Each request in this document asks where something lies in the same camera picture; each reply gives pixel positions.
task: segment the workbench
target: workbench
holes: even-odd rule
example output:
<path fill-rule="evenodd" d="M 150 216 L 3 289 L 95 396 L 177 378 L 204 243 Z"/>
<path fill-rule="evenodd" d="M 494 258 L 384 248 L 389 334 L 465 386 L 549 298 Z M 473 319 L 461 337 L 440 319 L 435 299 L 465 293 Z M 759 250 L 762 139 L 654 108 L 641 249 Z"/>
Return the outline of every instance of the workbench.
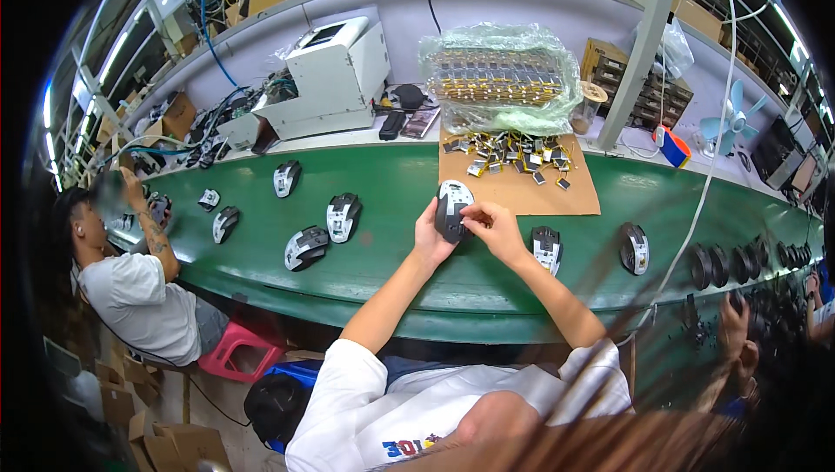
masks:
<path fill-rule="evenodd" d="M 289 159 L 302 164 L 301 181 L 289 197 L 279 199 L 272 175 Z M 524 237 L 540 225 L 559 231 L 564 255 L 558 278 L 610 323 L 642 289 L 657 288 L 685 238 L 705 177 L 595 154 L 587 154 L 586 162 L 600 216 L 519 216 L 518 223 Z M 466 182 L 464 173 L 461 180 Z M 519 182 L 533 183 L 525 177 Z M 438 144 L 379 143 L 249 156 L 208 170 L 163 174 L 147 183 L 174 201 L 169 236 L 182 262 L 182 281 L 259 308 L 343 326 L 412 249 L 414 221 L 438 187 Z M 207 188 L 220 193 L 220 204 L 211 213 L 197 203 Z M 327 255 L 308 269 L 288 271 L 282 260 L 287 241 L 306 227 L 324 227 L 331 197 L 346 191 L 359 195 L 363 204 L 352 239 L 331 244 Z M 225 206 L 240 209 L 240 223 L 217 245 L 211 224 Z M 641 277 L 620 265 L 616 233 L 626 221 L 641 225 L 649 238 L 650 267 Z M 729 251 L 762 233 L 772 238 L 773 260 L 777 241 L 802 244 L 807 234 L 812 257 L 821 255 L 820 220 L 759 191 L 714 179 L 692 242 L 718 243 Z M 123 248 L 140 236 L 138 224 L 111 233 Z M 657 303 L 721 291 L 695 291 L 689 266 L 689 259 L 682 258 Z M 768 271 L 760 280 L 773 274 Z M 651 295 L 645 292 L 643 302 Z M 444 262 L 395 335 L 478 343 L 560 340 L 536 297 L 478 239 L 460 245 Z"/>

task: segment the hand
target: hand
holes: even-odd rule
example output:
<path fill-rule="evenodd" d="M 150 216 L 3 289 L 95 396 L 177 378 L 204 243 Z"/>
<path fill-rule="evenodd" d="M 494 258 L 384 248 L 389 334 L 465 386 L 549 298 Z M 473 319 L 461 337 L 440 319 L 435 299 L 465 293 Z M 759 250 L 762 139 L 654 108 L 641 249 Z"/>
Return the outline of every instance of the hand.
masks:
<path fill-rule="evenodd" d="M 745 342 L 748 338 L 748 316 L 750 309 L 748 302 L 740 295 L 742 303 L 742 315 L 736 312 L 731 305 L 730 292 L 725 293 L 725 298 L 719 306 L 719 341 L 725 348 L 725 357 L 730 362 L 736 362 L 742 353 Z"/>
<path fill-rule="evenodd" d="M 493 202 L 476 202 L 464 207 L 461 214 L 464 226 L 509 268 L 530 254 L 522 241 L 516 216 L 509 209 Z"/>
<path fill-rule="evenodd" d="M 441 262 L 453 252 L 457 242 L 454 244 L 444 240 L 441 233 L 435 230 L 435 210 L 438 208 L 438 198 L 433 197 L 432 201 L 423 214 L 415 222 L 415 247 L 412 254 L 432 271 L 441 265 Z"/>
<path fill-rule="evenodd" d="M 739 379 L 740 393 L 747 396 L 747 390 L 751 378 L 754 376 L 754 371 L 757 370 L 757 365 L 760 363 L 760 349 L 757 343 L 751 340 L 746 340 L 742 344 L 742 351 L 739 358 L 736 360 L 736 377 Z"/>
<path fill-rule="evenodd" d="M 145 200 L 145 195 L 142 194 L 142 182 L 136 178 L 136 175 L 126 167 L 120 167 L 124 177 L 124 191 L 125 200 L 136 211 L 141 213 L 148 209 L 148 201 Z"/>

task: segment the blue cable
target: blue cable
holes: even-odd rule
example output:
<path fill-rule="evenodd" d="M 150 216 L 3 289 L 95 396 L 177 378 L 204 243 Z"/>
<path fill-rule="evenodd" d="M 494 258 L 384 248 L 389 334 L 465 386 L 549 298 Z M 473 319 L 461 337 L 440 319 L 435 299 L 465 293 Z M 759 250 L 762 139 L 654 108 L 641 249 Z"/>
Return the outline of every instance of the blue cable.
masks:
<path fill-rule="evenodd" d="M 226 75 L 226 79 L 229 79 L 229 82 L 232 83 L 235 88 L 240 88 L 238 83 L 232 79 L 232 76 L 229 75 L 229 72 L 223 67 L 223 63 L 220 61 L 220 57 L 217 56 L 217 53 L 214 51 L 214 46 L 212 46 L 211 39 L 209 38 L 209 29 L 206 26 L 206 0 L 200 0 L 200 21 L 203 23 L 203 36 L 206 38 L 206 43 L 209 44 L 209 49 L 211 50 L 211 54 L 214 57 L 214 61 L 220 66 L 220 70 Z"/>

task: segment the plastic stool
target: plastic stool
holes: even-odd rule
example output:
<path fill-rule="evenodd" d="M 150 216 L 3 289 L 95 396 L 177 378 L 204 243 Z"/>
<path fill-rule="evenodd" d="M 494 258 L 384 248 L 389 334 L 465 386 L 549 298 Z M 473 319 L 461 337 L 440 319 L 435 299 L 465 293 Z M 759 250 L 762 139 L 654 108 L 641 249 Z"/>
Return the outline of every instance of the plastic stool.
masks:
<path fill-rule="evenodd" d="M 245 373 L 235 367 L 230 359 L 235 349 L 240 345 L 266 349 L 264 358 L 252 373 Z M 197 360 L 197 364 L 203 371 L 221 376 L 222 378 L 234 379 L 235 381 L 255 383 L 258 378 L 264 375 L 266 369 L 270 368 L 287 351 L 284 341 L 267 341 L 253 331 L 231 320 L 226 326 L 223 338 L 209 354 L 204 354 Z"/>

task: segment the shorts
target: shorts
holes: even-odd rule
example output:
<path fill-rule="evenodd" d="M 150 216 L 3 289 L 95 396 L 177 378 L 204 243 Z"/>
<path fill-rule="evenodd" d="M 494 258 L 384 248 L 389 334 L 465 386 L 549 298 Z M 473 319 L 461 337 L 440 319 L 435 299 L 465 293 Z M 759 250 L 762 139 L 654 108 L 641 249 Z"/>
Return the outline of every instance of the shorts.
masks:
<path fill-rule="evenodd" d="M 197 334 L 200 337 L 200 355 L 212 352 L 229 323 L 229 317 L 218 308 L 202 298 L 197 298 L 194 307 L 194 318 L 197 320 Z"/>

